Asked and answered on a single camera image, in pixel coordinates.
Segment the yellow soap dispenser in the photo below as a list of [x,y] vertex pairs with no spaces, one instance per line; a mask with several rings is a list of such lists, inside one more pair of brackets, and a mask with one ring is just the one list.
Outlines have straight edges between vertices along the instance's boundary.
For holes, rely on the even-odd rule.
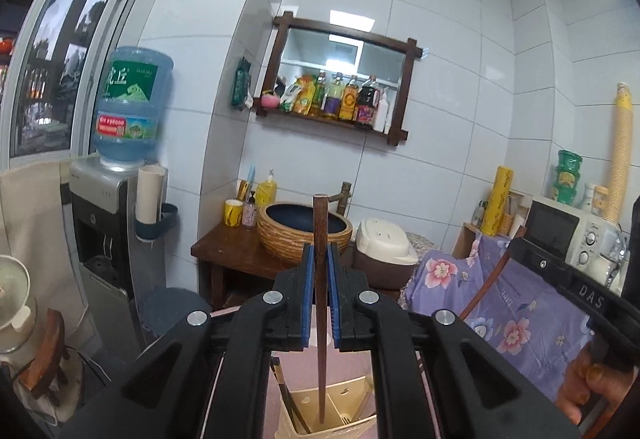
[[277,189],[278,184],[273,179],[273,170],[270,170],[267,180],[258,184],[255,189],[255,206],[260,208],[275,201]]

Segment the table leg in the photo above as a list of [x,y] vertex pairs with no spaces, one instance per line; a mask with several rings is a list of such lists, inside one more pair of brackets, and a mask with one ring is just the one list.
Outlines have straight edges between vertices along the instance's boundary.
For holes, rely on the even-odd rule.
[[210,262],[209,265],[211,269],[211,306],[214,311],[219,311],[226,301],[225,268]]

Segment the bronze faucet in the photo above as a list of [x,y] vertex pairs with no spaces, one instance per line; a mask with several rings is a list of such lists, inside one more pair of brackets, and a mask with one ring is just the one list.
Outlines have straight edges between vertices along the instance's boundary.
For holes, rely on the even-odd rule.
[[351,183],[343,182],[342,189],[339,194],[332,195],[329,197],[329,202],[338,201],[338,208],[335,210],[338,215],[344,215],[344,212],[347,210],[347,203],[351,198]]

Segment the sink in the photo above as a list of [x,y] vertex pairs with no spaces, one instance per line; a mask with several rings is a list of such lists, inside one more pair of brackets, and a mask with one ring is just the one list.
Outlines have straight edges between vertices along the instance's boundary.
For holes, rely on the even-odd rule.
[[[258,234],[262,245],[286,262],[302,261],[305,244],[314,241],[314,209],[307,204],[274,202],[258,212]],[[353,226],[337,213],[329,213],[327,241],[340,252],[349,244]]]

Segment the yellow tube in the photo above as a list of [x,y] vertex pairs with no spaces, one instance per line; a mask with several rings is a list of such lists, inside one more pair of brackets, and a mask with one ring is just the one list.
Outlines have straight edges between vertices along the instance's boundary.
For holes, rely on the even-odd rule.
[[498,166],[498,170],[495,173],[494,189],[491,190],[482,226],[480,226],[480,231],[489,237],[495,237],[498,234],[498,227],[504,211],[504,204],[509,196],[512,180],[513,170],[506,166]]
[[616,94],[616,119],[609,176],[609,198],[602,218],[613,224],[620,222],[622,202],[625,200],[626,178],[631,164],[631,136],[633,133],[634,110],[631,92],[626,83],[618,83]]

